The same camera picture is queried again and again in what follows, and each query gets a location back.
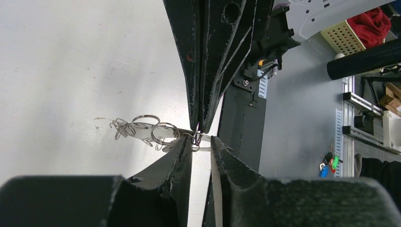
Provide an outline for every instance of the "black cylinder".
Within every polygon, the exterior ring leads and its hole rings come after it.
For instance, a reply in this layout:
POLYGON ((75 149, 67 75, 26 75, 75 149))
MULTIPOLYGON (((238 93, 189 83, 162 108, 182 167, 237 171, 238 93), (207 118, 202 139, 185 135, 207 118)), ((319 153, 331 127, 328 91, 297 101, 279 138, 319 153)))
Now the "black cylinder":
POLYGON ((332 80, 357 75, 401 62, 401 40, 395 39, 327 63, 332 80))

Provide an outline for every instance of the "black strip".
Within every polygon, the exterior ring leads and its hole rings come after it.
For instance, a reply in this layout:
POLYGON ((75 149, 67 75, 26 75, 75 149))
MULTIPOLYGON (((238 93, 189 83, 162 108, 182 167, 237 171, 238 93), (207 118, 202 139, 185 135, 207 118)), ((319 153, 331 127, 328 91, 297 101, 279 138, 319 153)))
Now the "black strip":
MULTIPOLYGON (((231 84, 224 96, 218 137, 232 154, 255 171, 261 159, 266 99, 231 84)), ((203 227, 215 227, 213 189, 209 180, 203 227)))

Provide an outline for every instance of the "red fabric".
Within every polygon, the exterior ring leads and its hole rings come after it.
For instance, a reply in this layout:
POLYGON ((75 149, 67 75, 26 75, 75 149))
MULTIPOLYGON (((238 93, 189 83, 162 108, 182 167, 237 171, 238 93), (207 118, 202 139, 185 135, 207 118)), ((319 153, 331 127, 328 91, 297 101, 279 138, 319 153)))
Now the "red fabric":
POLYGON ((389 18, 380 8, 351 17, 347 21, 367 49, 382 44, 391 28, 389 18))

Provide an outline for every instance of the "cable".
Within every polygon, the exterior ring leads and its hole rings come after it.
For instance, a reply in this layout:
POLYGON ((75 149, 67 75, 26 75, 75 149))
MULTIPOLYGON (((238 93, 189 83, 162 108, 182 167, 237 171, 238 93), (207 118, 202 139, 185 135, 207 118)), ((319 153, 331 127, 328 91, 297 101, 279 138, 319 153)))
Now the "cable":
POLYGON ((274 68, 277 67, 277 66, 278 66, 278 64, 272 64, 272 65, 270 65, 270 67, 268 67, 268 68, 263 72, 263 74, 262 74, 260 77, 252 78, 252 79, 249 79, 248 81, 249 81, 249 82, 255 82, 255 81, 258 81, 258 80, 262 79, 264 76, 266 76, 266 74, 267 74, 268 72, 270 72, 270 70, 274 69, 274 68))

